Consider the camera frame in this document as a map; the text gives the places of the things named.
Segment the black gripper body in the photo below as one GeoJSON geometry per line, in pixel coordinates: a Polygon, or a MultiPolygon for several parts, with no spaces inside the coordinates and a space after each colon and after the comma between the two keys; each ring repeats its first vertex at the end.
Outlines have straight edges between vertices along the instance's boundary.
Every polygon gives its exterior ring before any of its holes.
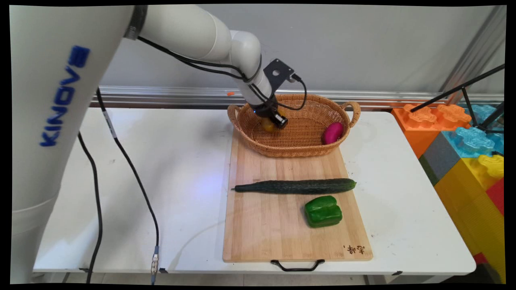
{"type": "Polygon", "coordinates": [[[269,119],[271,122],[281,122],[281,117],[278,113],[278,105],[276,103],[263,103],[254,106],[254,113],[265,119],[269,119]]]}

